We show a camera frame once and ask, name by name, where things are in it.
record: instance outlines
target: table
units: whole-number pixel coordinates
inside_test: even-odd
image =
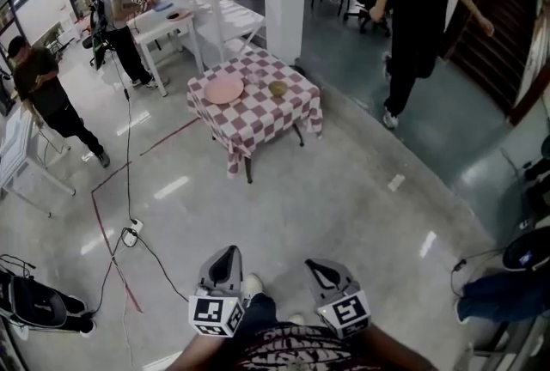
[[[151,57],[149,47],[147,46],[150,42],[172,33],[174,37],[170,39],[176,44],[174,48],[178,51],[182,51],[180,38],[177,31],[188,32],[192,44],[192,53],[195,56],[197,67],[199,68],[200,73],[205,72],[203,60],[200,56],[199,44],[197,43],[197,35],[193,25],[193,13],[186,18],[176,21],[171,21],[166,18],[167,15],[170,15],[177,9],[178,8],[174,6],[161,12],[156,12],[155,10],[150,9],[128,21],[128,27],[133,30],[134,40],[136,43],[141,46],[142,52],[145,56],[145,61],[147,61],[147,65],[150,67],[153,78],[155,78],[162,96],[166,96],[168,93],[162,84],[161,77],[159,76],[158,70],[155,66],[155,61],[153,60],[153,57]]]
[[[230,104],[211,104],[205,98],[206,84],[227,73],[244,81],[242,95]],[[252,73],[262,76],[258,85],[249,81],[248,76]],[[288,91],[282,97],[272,96],[267,87],[277,80],[288,85]],[[247,180],[252,183],[252,153],[258,145],[270,141],[280,131],[293,127],[303,146],[302,135],[296,125],[298,120],[305,120],[308,132],[321,137],[320,90],[262,49],[219,64],[203,76],[191,79],[188,86],[189,109],[206,122],[212,137],[228,150],[228,177],[231,179],[239,172],[239,163],[244,157]]]
[[[50,180],[50,182],[63,191],[72,196],[76,194],[74,188],[51,175],[44,165],[38,162],[36,154],[32,155],[33,153],[29,145],[31,143],[33,124],[31,113],[23,111],[21,107],[17,108],[9,117],[6,124],[5,138],[3,140],[2,160],[0,161],[0,190],[4,189],[26,204],[33,206],[48,217],[51,217],[52,213],[49,210],[42,209],[39,205],[31,202],[28,198],[13,189],[13,180],[25,165],[29,165],[38,170]]]

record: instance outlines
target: shoe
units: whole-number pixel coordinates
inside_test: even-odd
[[[81,302],[82,305],[84,306],[84,309],[81,312],[71,313],[73,316],[81,316],[82,314],[85,314],[88,311],[88,304],[86,302],[84,302],[82,299],[79,299],[74,295],[70,295],[69,297],[72,298],[72,299],[76,299],[77,301]]]
[[[286,321],[296,325],[306,325],[306,319],[300,313],[293,314]]]
[[[254,275],[253,273],[251,273],[247,275],[246,278],[244,278],[243,288],[244,288],[244,299],[251,300],[258,293],[262,293],[264,291],[264,284],[261,282],[261,279],[259,279],[257,275]]]
[[[103,151],[100,155],[97,155],[97,160],[100,161],[102,167],[106,168],[111,164],[111,158],[109,155]]]
[[[458,320],[458,323],[460,325],[465,325],[467,324],[469,321],[470,321],[470,318],[465,318],[465,319],[461,319],[461,317],[459,316],[458,314],[458,303],[460,302],[460,298],[456,300],[455,302],[455,315],[456,315],[456,320]]]
[[[389,130],[394,130],[399,125],[399,120],[397,119],[397,117],[392,116],[392,113],[390,113],[388,109],[386,109],[382,120],[384,121],[384,125],[386,125]]]
[[[384,63],[384,78],[387,82],[391,82],[392,80],[392,76],[388,72],[388,63],[390,59],[392,59],[392,56],[389,52],[384,52],[382,54],[382,62]]]
[[[161,81],[162,81],[163,86],[167,86],[168,83],[170,82],[170,80],[167,79],[167,78],[161,79]],[[156,81],[154,79],[151,79],[149,82],[147,82],[147,84],[145,84],[145,87],[146,88],[158,88],[158,84],[156,83]]]
[[[92,325],[93,325],[93,326],[92,326],[92,329],[91,329],[90,331],[88,331],[87,333],[85,333],[85,332],[83,332],[83,331],[80,331],[80,335],[81,335],[83,338],[86,338],[86,339],[89,338],[89,337],[92,335],[92,333],[93,333],[95,330],[97,330],[97,324],[96,324],[93,320],[91,320],[90,322],[91,322]]]

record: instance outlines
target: white sneaker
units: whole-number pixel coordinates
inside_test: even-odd
[[[384,125],[386,125],[389,130],[394,130],[399,125],[399,120],[397,117],[392,116],[392,113],[390,113],[388,109],[386,109],[382,120],[384,121]]]
[[[92,333],[95,330],[97,330],[97,324],[95,323],[95,321],[92,320],[91,322],[92,322],[92,324],[94,324],[94,326],[92,327],[92,329],[90,331],[88,331],[87,333],[83,333],[83,332],[80,331],[80,335],[85,339],[88,339],[92,335]]]
[[[264,284],[261,282],[261,279],[254,275],[253,273],[247,275],[246,278],[244,278],[244,299],[251,300],[254,298],[258,293],[262,293],[264,291]]]
[[[170,80],[168,78],[161,79],[162,85],[167,86]],[[147,84],[145,84],[146,88],[158,88],[158,84],[156,83],[155,79],[151,79]]]
[[[73,316],[80,316],[81,314],[85,314],[88,311],[88,304],[86,302],[84,302],[82,299],[77,298],[74,295],[70,295],[69,297],[72,298],[72,299],[76,299],[77,301],[80,301],[84,305],[84,309],[81,312],[72,313]]]
[[[384,78],[387,82],[391,82],[392,76],[388,72],[388,63],[389,60],[392,59],[392,55],[389,52],[384,52],[382,54],[382,62],[384,63]]]
[[[306,325],[306,319],[300,313],[293,314],[286,321],[296,325]]]
[[[458,323],[459,323],[460,325],[465,325],[465,324],[467,324],[467,323],[470,321],[470,318],[461,319],[460,316],[458,315],[458,303],[459,303],[460,301],[461,301],[460,299],[457,299],[456,302],[455,302],[455,315],[456,315],[456,320],[458,320]]]

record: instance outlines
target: small bowl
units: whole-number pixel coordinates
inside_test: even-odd
[[[282,81],[273,81],[267,87],[269,88],[270,92],[272,92],[272,95],[277,97],[283,96],[289,89],[289,86],[287,86]]]

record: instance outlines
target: patterned shirt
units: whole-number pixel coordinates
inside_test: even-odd
[[[215,369],[233,371],[391,371],[365,348],[336,338],[325,327],[289,325],[233,339]]]

